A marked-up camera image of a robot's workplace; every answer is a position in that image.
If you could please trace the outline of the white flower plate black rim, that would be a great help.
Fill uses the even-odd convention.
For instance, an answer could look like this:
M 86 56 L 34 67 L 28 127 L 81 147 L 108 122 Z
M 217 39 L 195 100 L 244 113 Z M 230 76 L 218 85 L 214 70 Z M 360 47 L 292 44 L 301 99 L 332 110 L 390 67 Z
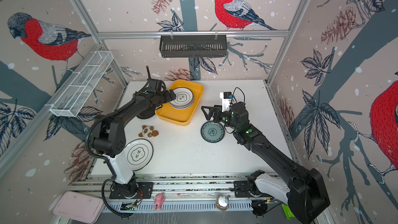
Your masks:
M 194 103 L 193 92 L 184 87 L 176 88 L 173 90 L 176 95 L 175 100 L 170 102 L 170 105 L 178 110 L 189 108 Z

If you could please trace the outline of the blue floral green plate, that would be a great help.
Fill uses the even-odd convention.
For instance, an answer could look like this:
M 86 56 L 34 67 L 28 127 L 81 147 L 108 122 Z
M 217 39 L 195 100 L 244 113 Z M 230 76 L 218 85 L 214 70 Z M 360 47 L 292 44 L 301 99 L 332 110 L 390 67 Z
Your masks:
M 200 130 L 202 138 L 208 143 L 218 143 L 225 136 L 224 126 L 218 122 L 207 121 Z

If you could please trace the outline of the black round plate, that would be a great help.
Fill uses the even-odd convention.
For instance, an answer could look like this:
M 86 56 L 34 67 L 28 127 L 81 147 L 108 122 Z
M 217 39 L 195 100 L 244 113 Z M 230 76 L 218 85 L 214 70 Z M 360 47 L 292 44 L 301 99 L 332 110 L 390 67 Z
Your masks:
M 139 119 L 149 119 L 155 115 L 155 110 L 147 109 L 139 113 L 136 117 Z

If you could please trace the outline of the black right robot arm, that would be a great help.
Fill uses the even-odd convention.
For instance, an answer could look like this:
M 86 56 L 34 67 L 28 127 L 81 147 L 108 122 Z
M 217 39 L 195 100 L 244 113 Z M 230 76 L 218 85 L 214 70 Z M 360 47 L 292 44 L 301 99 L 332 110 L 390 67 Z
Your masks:
M 243 102 L 231 105 L 228 111 L 222 106 L 202 106 L 207 120 L 224 123 L 232 128 L 238 144 L 263 159 L 283 180 L 288 191 L 275 189 L 277 183 L 255 175 L 254 184 L 264 193 L 286 203 L 298 221 L 312 223 L 326 208 L 330 199 L 322 175 L 316 169 L 308 170 L 276 148 L 266 136 L 249 121 L 249 113 Z

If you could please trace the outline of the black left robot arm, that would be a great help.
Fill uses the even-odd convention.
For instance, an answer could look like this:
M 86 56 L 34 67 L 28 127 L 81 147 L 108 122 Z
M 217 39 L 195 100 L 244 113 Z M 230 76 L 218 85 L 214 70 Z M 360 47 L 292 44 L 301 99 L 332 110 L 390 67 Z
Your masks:
M 125 127 L 135 117 L 152 117 L 164 104 L 176 99 L 172 89 L 159 79 L 147 79 L 142 89 L 119 109 L 107 115 L 99 115 L 90 127 L 85 139 L 88 154 L 104 160 L 112 174 L 112 187 L 128 197 L 140 191 L 135 173 L 123 155 L 126 147 Z

